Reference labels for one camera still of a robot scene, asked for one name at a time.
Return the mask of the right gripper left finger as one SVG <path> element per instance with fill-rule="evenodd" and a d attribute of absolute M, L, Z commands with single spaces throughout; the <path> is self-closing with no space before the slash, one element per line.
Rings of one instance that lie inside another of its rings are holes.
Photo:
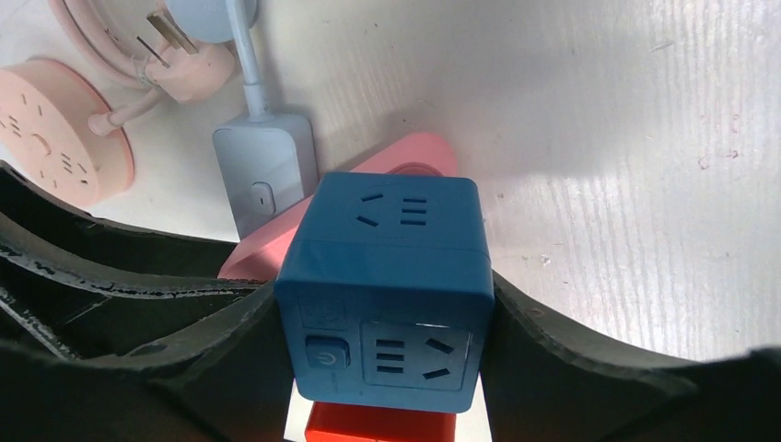
<path fill-rule="evenodd" d="M 1 167 L 5 441 L 281 441 L 274 291 L 223 241 L 99 219 Z"/>

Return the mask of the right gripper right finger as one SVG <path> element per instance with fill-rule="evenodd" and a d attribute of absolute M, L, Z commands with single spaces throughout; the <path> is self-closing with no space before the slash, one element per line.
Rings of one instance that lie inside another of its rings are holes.
<path fill-rule="evenodd" d="M 494 278 L 481 365 L 495 441 L 776 441 L 780 350 L 710 362 L 606 336 Z"/>

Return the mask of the blue cube socket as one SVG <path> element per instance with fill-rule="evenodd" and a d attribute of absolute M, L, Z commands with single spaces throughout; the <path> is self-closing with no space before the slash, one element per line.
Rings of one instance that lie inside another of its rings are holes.
<path fill-rule="evenodd" d="M 468 411 L 495 309 L 476 184 L 327 174 L 274 295 L 304 398 Z"/>

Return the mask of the round pink socket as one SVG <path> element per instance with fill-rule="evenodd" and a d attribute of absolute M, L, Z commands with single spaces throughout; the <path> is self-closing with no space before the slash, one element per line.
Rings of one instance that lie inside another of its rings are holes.
<path fill-rule="evenodd" d="M 134 181 L 124 130 L 98 135 L 88 125 L 110 110 L 66 64 L 31 59 L 1 69 L 1 142 L 35 184 L 68 204 L 91 206 Z"/>

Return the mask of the light blue power strip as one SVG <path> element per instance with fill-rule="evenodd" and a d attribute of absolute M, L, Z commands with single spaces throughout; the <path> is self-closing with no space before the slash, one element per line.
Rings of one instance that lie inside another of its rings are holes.
<path fill-rule="evenodd" d="M 213 133 L 213 146 L 240 238 L 310 197 L 320 178 L 311 124 L 299 114 L 247 114 Z"/>

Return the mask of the red cube socket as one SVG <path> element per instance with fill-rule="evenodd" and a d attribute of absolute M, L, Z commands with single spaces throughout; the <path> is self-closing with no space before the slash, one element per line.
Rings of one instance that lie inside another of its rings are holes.
<path fill-rule="evenodd" d="M 453 441 L 455 413 L 316 402 L 305 429 L 314 441 Z"/>

